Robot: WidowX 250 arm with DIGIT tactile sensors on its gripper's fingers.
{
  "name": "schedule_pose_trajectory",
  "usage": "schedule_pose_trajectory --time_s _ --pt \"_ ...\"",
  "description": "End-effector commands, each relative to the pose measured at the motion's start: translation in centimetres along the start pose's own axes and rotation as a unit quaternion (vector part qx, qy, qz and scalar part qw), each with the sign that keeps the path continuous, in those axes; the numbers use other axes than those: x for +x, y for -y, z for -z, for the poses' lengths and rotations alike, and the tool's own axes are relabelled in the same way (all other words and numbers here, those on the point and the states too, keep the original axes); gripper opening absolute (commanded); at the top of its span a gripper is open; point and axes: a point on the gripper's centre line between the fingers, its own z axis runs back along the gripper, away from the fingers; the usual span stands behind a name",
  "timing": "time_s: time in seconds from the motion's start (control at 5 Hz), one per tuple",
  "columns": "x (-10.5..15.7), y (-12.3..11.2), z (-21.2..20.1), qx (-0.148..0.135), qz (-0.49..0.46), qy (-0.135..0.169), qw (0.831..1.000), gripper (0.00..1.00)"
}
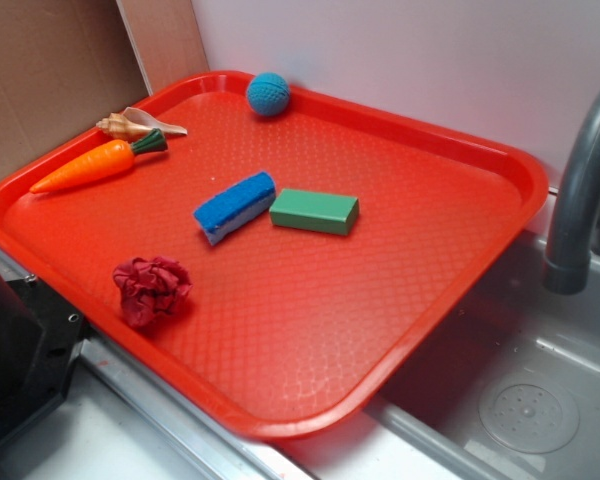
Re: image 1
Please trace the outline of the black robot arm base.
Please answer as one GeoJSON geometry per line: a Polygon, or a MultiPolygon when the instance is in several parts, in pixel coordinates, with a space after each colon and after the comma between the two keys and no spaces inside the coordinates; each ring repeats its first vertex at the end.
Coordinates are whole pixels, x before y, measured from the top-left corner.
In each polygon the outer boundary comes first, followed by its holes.
{"type": "Polygon", "coordinates": [[[84,316],[42,280],[0,274],[0,447],[64,402],[84,316]]]}

